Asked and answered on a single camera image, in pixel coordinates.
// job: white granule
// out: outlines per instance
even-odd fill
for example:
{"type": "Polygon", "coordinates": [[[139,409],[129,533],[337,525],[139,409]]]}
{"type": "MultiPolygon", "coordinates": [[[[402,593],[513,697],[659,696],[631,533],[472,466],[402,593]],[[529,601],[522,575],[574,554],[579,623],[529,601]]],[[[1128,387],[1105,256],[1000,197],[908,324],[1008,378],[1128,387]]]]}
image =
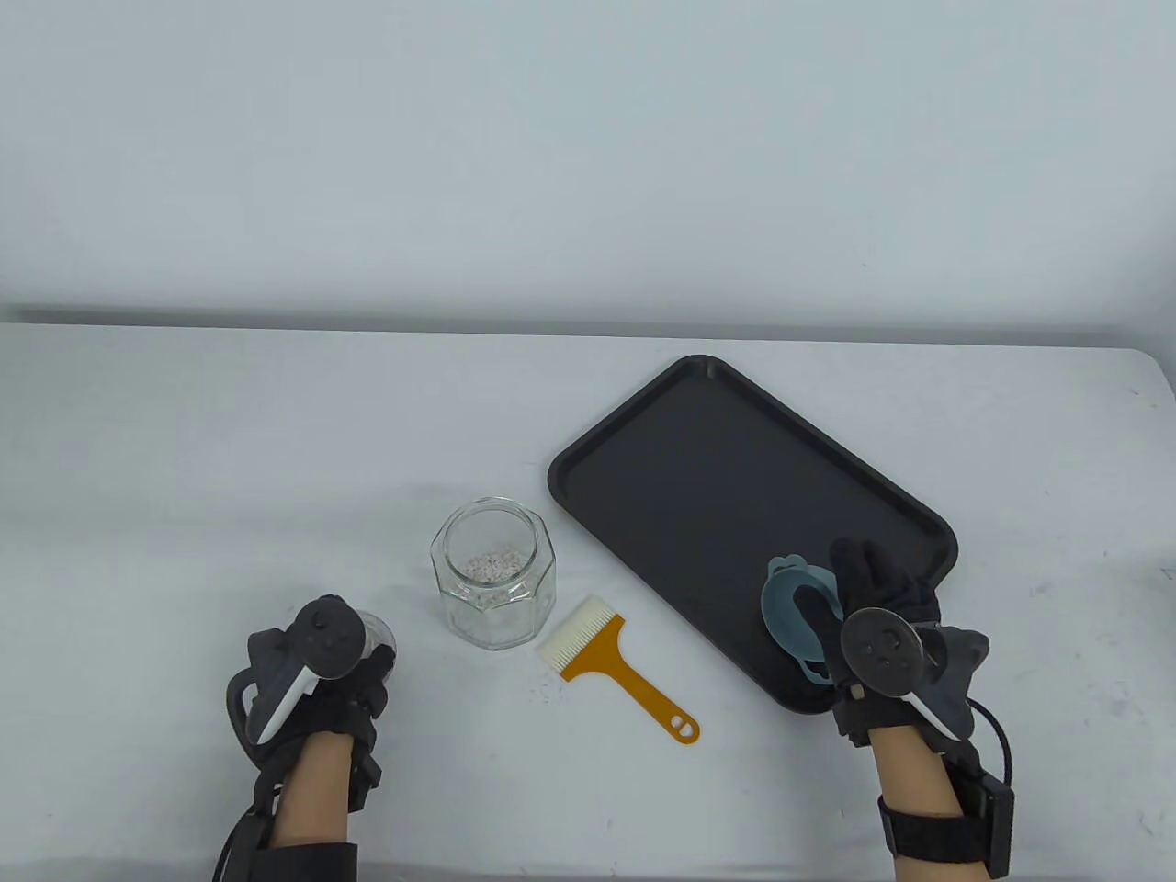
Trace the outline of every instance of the white granule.
{"type": "Polygon", "coordinates": [[[459,569],[466,579],[475,582],[503,582],[517,575],[527,566],[527,559],[513,548],[488,552],[466,561],[459,569]]]}

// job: yellow brush handle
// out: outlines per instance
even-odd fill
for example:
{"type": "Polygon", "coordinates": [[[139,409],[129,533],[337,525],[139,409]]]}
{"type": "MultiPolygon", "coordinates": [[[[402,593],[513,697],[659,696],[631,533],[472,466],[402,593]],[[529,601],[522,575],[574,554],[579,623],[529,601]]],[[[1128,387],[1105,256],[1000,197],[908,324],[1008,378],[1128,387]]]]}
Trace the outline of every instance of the yellow brush handle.
{"type": "Polygon", "coordinates": [[[612,677],[679,743],[693,744],[699,740],[699,721],[629,667],[621,655],[623,627],[624,620],[619,615],[613,616],[601,633],[593,637],[588,646],[580,650],[580,655],[563,669],[563,679],[570,681],[581,674],[603,674],[612,677]]]}

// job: white bristles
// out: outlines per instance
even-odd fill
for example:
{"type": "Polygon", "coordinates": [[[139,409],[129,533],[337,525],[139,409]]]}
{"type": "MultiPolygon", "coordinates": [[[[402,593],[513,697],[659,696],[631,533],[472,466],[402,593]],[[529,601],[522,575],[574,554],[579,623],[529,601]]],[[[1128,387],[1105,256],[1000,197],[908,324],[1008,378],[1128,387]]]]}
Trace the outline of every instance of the white bristles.
{"type": "Polygon", "coordinates": [[[616,616],[608,603],[596,595],[588,596],[563,623],[536,649],[539,657],[560,674],[583,652],[592,639],[604,630],[616,616]]]}

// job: gray wall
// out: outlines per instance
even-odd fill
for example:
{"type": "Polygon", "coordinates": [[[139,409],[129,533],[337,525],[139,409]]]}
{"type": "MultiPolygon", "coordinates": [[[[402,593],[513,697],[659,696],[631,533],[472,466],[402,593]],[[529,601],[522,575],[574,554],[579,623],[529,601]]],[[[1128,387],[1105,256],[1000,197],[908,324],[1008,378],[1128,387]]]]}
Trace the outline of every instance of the gray wall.
{"type": "Polygon", "coordinates": [[[1138,333],[1174,33],[1142,1],[0,0],[0,305],[1138,333]]]}

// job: glass jar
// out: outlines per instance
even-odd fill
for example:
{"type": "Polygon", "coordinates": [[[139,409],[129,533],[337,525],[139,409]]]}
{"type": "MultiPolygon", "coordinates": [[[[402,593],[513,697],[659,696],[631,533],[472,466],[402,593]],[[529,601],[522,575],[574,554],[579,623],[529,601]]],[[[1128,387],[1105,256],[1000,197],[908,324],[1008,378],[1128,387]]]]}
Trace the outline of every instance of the glass jar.
{"type": "Polygon", "coordinates": [[[483,649],[539,634],[555,603],[555,552],[542,519],[496,496],[459,508],[430,549],[450,630],[483,649]]]}

